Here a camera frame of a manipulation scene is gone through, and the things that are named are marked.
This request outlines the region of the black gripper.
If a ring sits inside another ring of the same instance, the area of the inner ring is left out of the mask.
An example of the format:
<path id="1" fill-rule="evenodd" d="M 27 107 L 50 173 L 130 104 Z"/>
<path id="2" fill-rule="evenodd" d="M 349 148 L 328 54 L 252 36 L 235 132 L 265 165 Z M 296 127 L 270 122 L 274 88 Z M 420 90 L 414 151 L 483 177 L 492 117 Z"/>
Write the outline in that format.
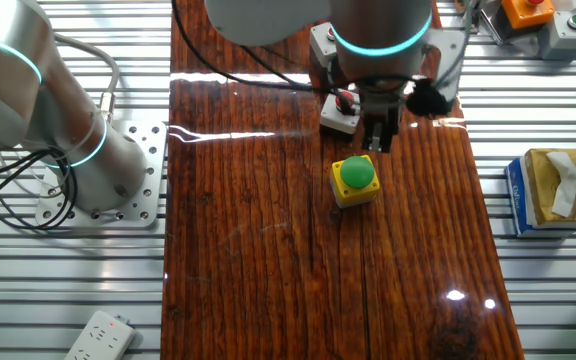
<path id="1" fill-rule="evenodd" d="M 368 107 L 362 109 L 364 134 L 362 148 L 373 148 L 381 153 L 389 153 L 392 136 L 399 132 L 400 107 L 397 104 L 384 104 L 382 107 Z"/>

